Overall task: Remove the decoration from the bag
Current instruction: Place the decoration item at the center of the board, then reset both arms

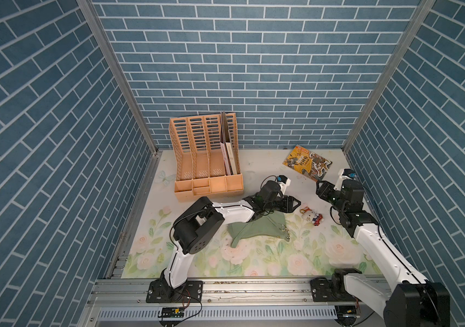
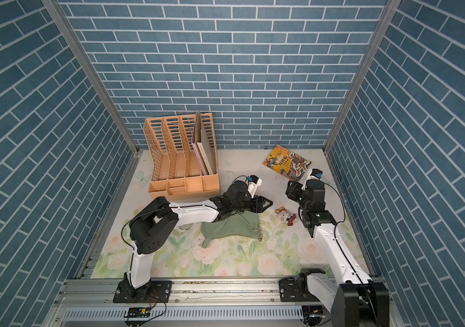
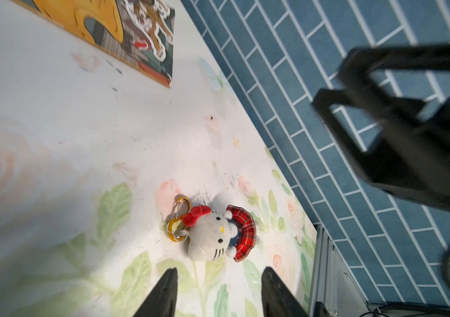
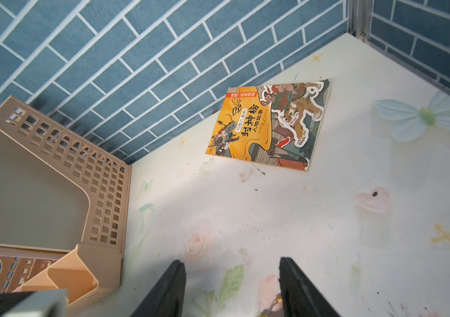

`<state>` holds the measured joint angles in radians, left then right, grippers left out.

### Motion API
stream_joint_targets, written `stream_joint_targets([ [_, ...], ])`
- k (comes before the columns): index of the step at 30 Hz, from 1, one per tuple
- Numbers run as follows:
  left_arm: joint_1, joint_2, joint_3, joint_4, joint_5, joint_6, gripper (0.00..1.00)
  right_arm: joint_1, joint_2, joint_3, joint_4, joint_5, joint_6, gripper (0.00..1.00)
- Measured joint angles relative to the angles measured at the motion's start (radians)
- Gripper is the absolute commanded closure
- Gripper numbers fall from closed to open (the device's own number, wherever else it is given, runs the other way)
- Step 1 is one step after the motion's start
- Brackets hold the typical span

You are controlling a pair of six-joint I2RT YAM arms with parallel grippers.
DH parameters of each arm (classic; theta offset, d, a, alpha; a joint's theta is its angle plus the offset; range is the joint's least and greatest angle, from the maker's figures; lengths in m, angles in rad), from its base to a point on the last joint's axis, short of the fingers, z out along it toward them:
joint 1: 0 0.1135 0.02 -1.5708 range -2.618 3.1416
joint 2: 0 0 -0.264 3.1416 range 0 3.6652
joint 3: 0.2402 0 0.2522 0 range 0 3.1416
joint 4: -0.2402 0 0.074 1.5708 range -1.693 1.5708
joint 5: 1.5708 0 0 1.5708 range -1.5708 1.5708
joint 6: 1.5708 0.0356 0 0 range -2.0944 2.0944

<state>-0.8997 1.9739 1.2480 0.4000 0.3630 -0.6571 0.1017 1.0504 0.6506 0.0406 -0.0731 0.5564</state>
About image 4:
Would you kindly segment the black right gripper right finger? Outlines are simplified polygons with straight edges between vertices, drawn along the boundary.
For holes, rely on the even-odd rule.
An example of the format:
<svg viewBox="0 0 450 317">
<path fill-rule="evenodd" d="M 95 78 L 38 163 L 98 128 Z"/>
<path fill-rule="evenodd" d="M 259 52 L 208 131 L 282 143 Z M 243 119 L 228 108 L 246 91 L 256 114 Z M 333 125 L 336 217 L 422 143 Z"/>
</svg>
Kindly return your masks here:
<svg viewBox="0 0 450 317">
<path fill-rule="evenodd" d="M 292 258 L 279 265 L 284 316 L 340 317 Z"/>
</svg>

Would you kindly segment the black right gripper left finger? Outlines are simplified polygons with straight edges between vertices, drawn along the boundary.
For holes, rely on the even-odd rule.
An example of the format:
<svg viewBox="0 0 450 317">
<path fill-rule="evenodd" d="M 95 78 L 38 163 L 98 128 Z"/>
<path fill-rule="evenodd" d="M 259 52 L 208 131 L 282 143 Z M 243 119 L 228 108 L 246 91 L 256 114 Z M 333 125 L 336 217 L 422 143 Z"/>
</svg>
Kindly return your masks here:
<svg viewBox="0 0 450 317">
<path fill-rule="evenodd" d="M 186 280 L 184 263 L 174 260 L 131 316 L 181 317 Z"/>
</svg>

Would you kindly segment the gold carabiner clip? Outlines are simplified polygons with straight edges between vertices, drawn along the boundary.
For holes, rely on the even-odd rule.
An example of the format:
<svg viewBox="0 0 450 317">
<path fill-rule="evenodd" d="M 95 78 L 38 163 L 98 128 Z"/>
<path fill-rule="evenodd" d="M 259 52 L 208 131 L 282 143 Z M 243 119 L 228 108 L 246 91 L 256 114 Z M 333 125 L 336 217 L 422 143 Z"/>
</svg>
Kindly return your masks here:
<svg viewBox="0 0 450 317">
<path fill-rule="evenodd" d="M 282 303 L 282 298 L 278 297 L 274 300 L 272 305 L 263 312 L 262 317 L 269 317 L 269 315 L 275 311 L 275 308 L 278 307 Z"/>
</svg>

